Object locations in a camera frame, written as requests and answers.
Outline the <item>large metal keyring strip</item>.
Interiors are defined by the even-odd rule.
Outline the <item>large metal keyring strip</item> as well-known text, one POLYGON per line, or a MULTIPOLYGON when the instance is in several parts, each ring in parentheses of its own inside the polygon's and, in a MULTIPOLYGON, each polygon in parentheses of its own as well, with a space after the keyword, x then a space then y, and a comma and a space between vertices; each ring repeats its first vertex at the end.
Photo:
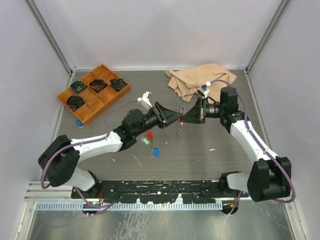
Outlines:
MULTIPOLYGON (((179 113, 181 113, 182 115, 184 115, 185 114, 185 106, 184 106, 184 104, 181 103, 178 106, 177 111, 179 113)), ((182 133, 182 129, 183 129, 183 124, 178 124, 178 122, 177 122, 177 134, 178 135, 180 135, 182 133)))

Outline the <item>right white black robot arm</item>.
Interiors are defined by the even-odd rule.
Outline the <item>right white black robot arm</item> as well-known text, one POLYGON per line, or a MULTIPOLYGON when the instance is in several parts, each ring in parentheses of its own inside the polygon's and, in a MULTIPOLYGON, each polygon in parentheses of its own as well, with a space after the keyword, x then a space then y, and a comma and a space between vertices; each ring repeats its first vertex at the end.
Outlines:
POLYGON ((291 169, 287 157, 280 157, 257 135, 246 113, 239 110, 238 93, 234 87, 224 87, 220 100, 209 103, 209 88, 198 88, 199 95, 191 110, 181 117, 181 121, 203 124, 207 118, 219 119, 242 146, 252 162, 249 174, 240 171, 223 173, 219 179, 219 191, 231 197, 236 191, 247 193, 254 202, 277 200, 284 202, 293 195, 291 169))

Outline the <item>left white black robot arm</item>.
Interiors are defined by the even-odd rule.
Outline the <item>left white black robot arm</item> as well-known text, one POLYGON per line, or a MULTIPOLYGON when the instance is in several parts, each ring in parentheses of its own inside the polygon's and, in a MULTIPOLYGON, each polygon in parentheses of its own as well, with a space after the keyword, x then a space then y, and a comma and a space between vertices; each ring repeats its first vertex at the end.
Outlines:
POLYGON ((92 172, 80 169, 80 162, 94 156, 127 150, 137 142, 138 136, 154 127, 166 128, 181 117, 180 112, 156 102, 147 113, 131 109, 121 125, 108 133, 83 139, 58 136, 38 159, 42 169, 41 187, 72 186, 88 198, 95 198, 100 193, 100 182, 92 172))

